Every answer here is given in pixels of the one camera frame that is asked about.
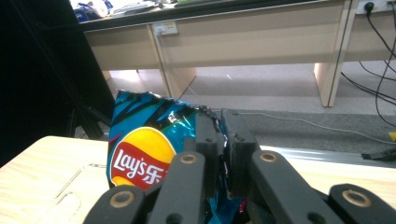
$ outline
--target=dark wall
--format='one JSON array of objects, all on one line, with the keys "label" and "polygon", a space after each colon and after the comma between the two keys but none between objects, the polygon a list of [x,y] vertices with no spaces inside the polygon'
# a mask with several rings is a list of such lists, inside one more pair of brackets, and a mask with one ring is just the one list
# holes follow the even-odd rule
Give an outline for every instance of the dark wall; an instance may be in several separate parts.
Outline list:
[{"label": "dark wall", "polygon": [[97,119],[82,105],[111,118],[114,100],[83,33],[42,35],[35,26],[77,22],[67,0],[2,0],[0,12],[2,166],[41,137],[66,136],[73,108],[85,125]]}]

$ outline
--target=white cable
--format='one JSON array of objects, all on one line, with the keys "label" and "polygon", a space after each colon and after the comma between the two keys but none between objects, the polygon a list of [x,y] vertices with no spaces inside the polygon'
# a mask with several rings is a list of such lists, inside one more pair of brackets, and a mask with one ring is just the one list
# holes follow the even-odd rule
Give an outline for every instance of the white cable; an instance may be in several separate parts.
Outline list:
[{"label": "white cable", "polygon": [[321,128],[321,129],[330,130],[330,131],[336,131],[336,132],[341,132],[341,133],[354,133],[354,134],[357,134],[357,135],[360,135],[360,136],[369,138],[369,139],[371,139],[371,140],[374,140],[374,141],[376,141],[376,142],[385,143],[385,144],[391,144],[391,145],[396,145],[396,143],[394,143],[394,142],[387,142],[387,141],[383,141],[383,140],[380,140],[380,139],[376,139],[376,138],[370,137],[370,136],[368,136],[368,135],[365,135],[365,134],[363,134],[363,133],[358,133],[358,132],[355,132],[355,131],[349,131],[349,130],[343,130],[343,129],[335,129],[335,128],[324,127],[324,126],[318,125],[318,124],[316,124],[316,123],[310,122],[310,121],[305,120],[305,119],[287,119],[287,118],[280,118],[280,117],[275,117],[275,116],[272,116],[272,115],[267,115],[267,114],[264,114],[264,113],[240,113],[240,114],[241,114],[241,115],[262,115],[262,116],[265,116],[265,117],[268,117],[268,118],[271,118],[271,119],[283,119],[283,120],[300,121],[300,122],[304,122],[304,123],[313,125],[313,126],[315,126],[315,127]]},{"label": "white cable", "polygon": [[[163,53],[163,57],[165,57],[165,52],[164,52],[164,50],[163,50],[163,38],[162,38],[162,36],[163,36],[163,31],[160,30],[160,32],[157,34],[157,36],[158,36],[158,42],[160,43],[161,52]],[[189,90],[192,92],[192,94],[194,94],[195,96],[198,96],[198,94],[195,93],[195,91],[192,90],[192,88],[190,87],[190,85],[187,84],[187,82],[184,80],[184,78],[181,77],[181,76],[179,75],[178,72],[175,72],[175,73],[176,73],[176,75],[180,78],[180,80],[184,83],[184,85],[187,86],[187,89],[189,89]]]}]

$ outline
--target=black cable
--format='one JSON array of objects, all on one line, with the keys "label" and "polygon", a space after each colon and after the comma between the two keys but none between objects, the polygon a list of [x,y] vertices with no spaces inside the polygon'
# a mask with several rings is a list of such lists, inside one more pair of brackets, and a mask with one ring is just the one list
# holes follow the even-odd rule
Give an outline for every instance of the black cable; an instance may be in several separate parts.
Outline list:
[{"label": "black cable", "polygon": [[376,32],[376,34],[378,35],[378,37],[382,40],[382,42],[384,43],[385,47],[388,49],[388,51],[390,52],[390,54],[394,57],[396,57],[396,54],[392,51],[392,49],[388,46],[387,41],[385,41],[384,37],[382,37],[382,35],[376,30],[376,28],[374,27],[372,21],[370,20],[370,14],[367,13],[367,21],[370,23],[371,27],[373,28],[373,30]]},{"label": "black cable", "polygon": [[387,64],[387,66],[390,68],[390,70],[392,70],[394,73],[396,73],[396,70],[394,68],[392,68],[392,66],[390,66],[390,64],[388,64],[387,61],[384,60],[384,63]]},{"label": "black cable", "polygon": [[[394,5],[393,5],[393,4],[391,4],[391,5],[392,5],[392,12],[393,12],[393,20],[394,20],[394,23],[395,23],[395,31],[396,31],[396,12],[395,12],[395,7],[394,7]],[[370,25],[372,26],[373,30],[376,32],[376,34],[378,35],[378,37],[382,40],[382,42],[384,43],[385,47],[387,47],[387,49],[389,50],[390,56],[389,56],[388,63],[387,63],[387,64],[389,64],[389,63],[390,63],[390,60],[392,59],[392,57],[395,56],[394,50],[395,50],[395,47],[396,47],[396,36],[395,36],[394,41],[393,41],[392,49],[390,49],[389,46],[388,46],[388,44],[387,44],[387,42],[385,41],[385,39],[384,39],[384,38],[382,37],[382,35],[375,29],[373,23],[372,23],[371,20],[370,20],[370,15],[371,15],[371,11],[373,10],[373,7],[374,7],[374,4],[371,3],[371,2],[368,3],[368,4],[366,4],[366,5],[364,6],[364,8],[367,10],[367,13],[366,13],[367,21],[370,23]],[[380,80],[379,83],[378,83],[378,87],[376,88],[376,92],[375,92],[375,109],[376,109],[376,113],[378,114],[378,116],[379,116],[382,120],[384,120],[387,124],[389,124],[389,125],[391,125],[391,126],[393,126],[393,127],[396,127],[396,124],[392,124],[392,123],[390,123],[389,121],[387,121],[386,119],[384,119],[384,118],[382,117],[381,113],[379,112],[379,108],[378,108],[378,98],[379,98],[379,97],[378,97],[378,93],[379,93],[379,89],[381,88],[382,81],[384,80],[384,77],[385,77],[385,74],[387,73],[387,71],[388,71],[388,66],[385,67],[384,74],[382,75],[381,80]]]},{"label": "black cable", "polygon": [[[343,72],[341,72],[341,75],[342,75],[344,78],[346,78],[346,80],[348,80],[350,83],[352,83],[355,87],[359,88],[361,91],[365,91],[365,92],[367,92],[367,93],[372,94],[373,96],[375,96],[375,91],[374,91],[374,90],[372,90],[372,89],[370,89],[370,88],[367,88],[367,87],[365,87],[365,86],[363,86],[363,85],[361,85],[361,84],[355,82],[354,80],[352,80],[352,79],[350,79],[349,77],[347,77],[347,75],[345,75]],[[396,101],[396,98],[393,98],[393,97],[388,96],[388,95],[386,95],[386,94],[384,94],[384,93],[381,93],[381,92],[378,93],[378,97],[379,97],[380,99],[382,99],[382,100],[384,100],[384,101],[386,101],[386,102],[392,104],[392,105],[396,105],[396,102],[392,102],[392,101],[391,101],[391,100]]]},{"label": "black cable", "polygon": [[[372,71],[369,71],[366,67],[364,67],[364,65],[363,65],[361,62],[359,62],[359,64],[361,65],[361,67],[362,67],[366,72],[368,72],[368,73],[370,73],[370,74],[372,74],[372,75],[374,75],[374,76],[376,76],[376,77],[381,77],[379,74],[376,74],[376,73],[374,73],[374,72],[372,72]],[[391,78],[391,77],[384,77],[384,79],[396,81],[396,79]]]}]

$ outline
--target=desk leg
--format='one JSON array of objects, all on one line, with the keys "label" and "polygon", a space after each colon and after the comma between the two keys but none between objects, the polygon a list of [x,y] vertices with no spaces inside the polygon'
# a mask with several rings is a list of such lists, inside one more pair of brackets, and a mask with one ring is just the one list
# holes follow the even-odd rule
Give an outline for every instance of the desk leg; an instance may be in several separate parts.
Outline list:
[{"label": "desk leg", "polygon": [[334,42],[333,54],[328,63],[315,64],[315,78],[317,79],[320,100],[323,106],[334,106],[338,81],[341,75],[343,61],[347,53],[347,44],[355,19],[359,1],[346,0],[341,14],[338,35]]},{"label": "desk leg", "polygon": [[170,97],[179,98],[194,80],[196,76],[195,68],[174,67],[172,63],[172,57],[167,55],[162,41],[154,34],[149,25],[148,29],[150,32],[151,41],[153,42],[153,46],[155,48],[166,92]]}]

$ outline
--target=screw hole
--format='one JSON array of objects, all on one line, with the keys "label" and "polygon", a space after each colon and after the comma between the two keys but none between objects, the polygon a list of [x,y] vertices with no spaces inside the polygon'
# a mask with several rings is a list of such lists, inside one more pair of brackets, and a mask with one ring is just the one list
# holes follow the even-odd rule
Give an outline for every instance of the screw hole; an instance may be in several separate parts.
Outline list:
[{"label": "screw hole", "polygon": [[180,224],[183,217],[179,214],[171,214],[166,218],[166,224]]},{"label": "screw hole", "polygon": [[269,161],[269,162],[273,162],[276,161],[276,155],[272,154],[272,153],[262,153],[260,155],[260,158],[263,161]]},{"label": "screw hole", "polygon": [[115,208],[122,208],[128,206],[134,201],[134,194],[131,191],[123,190],[117,192],[110,198],[110,205]]},{"label": "screw hole", "polygon": [[371,201],[370,199],[355,190],[352,189],[346,189],[343,191],[343,197],[349,202],[353,203],[359,207],[370,207],[371,206]]},{"label": "screw hole", "polygon": [[326,224],[326,219],[318,213],[308,214],[308,219],[312,224]]},{"label": "screw hole", "polygon": [[196,158],[195,156],[193,156],[193,155],[185,155],[185,156],[181,157],[180,160],[181,160],[181,162],[183,162],[183,163],[188,163],[188,164],[190,164],[190,163],[196,162],[196,161],[197,161],[197,158]]}]

